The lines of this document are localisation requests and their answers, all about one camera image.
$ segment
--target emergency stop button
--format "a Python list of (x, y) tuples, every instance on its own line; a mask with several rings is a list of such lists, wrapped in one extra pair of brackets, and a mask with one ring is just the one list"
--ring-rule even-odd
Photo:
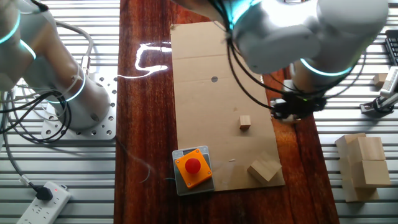
[(213, 176), (209, 165), (199, 149), (195, 149), (187, 155), (176, 159), (175, 165), (189, 189)]
[(190, 174), (197, 174), (200, 170), (200, 162), (196, 158), (191, 158), (185, 163), (185, 169)]

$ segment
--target wooden block stack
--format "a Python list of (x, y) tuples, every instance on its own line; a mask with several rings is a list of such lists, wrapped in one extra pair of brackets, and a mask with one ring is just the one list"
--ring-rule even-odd
[(346, 201), (377, 200), (377, 188), (391, 185), (381, 138), (349, 134), (336, 145)]

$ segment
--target metal bracket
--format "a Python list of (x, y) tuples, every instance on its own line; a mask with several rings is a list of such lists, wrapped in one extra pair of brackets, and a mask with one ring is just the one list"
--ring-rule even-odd
[(214, 191), (214, 189), (215, 189), (213, 178), (210, 178), (210, 179), (204, 181), (203, 183), (197, 185), (195, 188), (193, 188), (191, 190), (188, 189), (188, 187), (185, 185), (184, 180), (182, 179), (180, 171), (178, 170), (177, 166), (175, 165), (175, 161), (177, 159), (183, 157), (184, 155), (186, 155), (189, 152), (192, 152), (193, 150), (196, 150), (196, 149), (200, 150), (200, 152), (202, 153), (203, 157), (205, 158), (207, 164), (209, 165), (209, 167), (211, 169), (209, 148), (207, 146), (193, 147), (190, 149), (180, 149), (180, 150), (175, 150), (172, 153), (175, 185), (177, 186), (177, 194), (179, 196), (197, 194), (197, 193), (202, 193), (202, 192), (209, 192), (209, 191)]
[[(111, 106), (105, 119), (96, 126), (84, 131), (68, 130), (63, 136), (62, 140), (112, 140), (116, 136), (116, 105), (117, 105), (117, 89), (118, 89), (118, 76), (117, 75), (103, 75), (99, 73), (90, 74), (90, 78), (104, 86), (111, 98)], [(55, 109), (51, 104), (47, 105), (49, 113), (55, 113)], [(42, 136), (47, 138), (51, 133), (56, 133), (61, 127), (60, 121), (46, 121), (43, 122)]]
[(394, 105), (398, 101), (398, 93), (393, 95), (390, 98), (385, 98), (380, 96), (376, 98), (374, 101), (369, 103), (364, 103), (359, 105), (361, 108), (362, 114), (366, 114), (370, 117), (374, 118), (382, 118), (387, 114), (391, 114), (394, 112)]

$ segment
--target power strip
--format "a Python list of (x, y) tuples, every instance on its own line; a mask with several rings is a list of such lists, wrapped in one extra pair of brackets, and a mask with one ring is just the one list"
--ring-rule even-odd
[(52, 224), (72, 196), (64, 185), (47, 182), (44, 187), (53, 195), (49, 201), (35, 198), (17, 224)]

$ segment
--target cardboard sheet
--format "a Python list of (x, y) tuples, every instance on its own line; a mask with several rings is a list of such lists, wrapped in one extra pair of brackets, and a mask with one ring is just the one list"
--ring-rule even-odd
[[(269, 110), (252, 102), (231, 73), (223, 31), (212, 22), (174, 25), (171, 38), (178, 149), (209, 147), (216, 191), (284, 185), (282, 170), (266, 185), (247, 172), (262, 151), (277, 162), (279, 155)], [(266, 103), (264, 89), (234, 67), (245, 88)], [(241, 115), (251, 118), (247, 131), (239, 129)]]

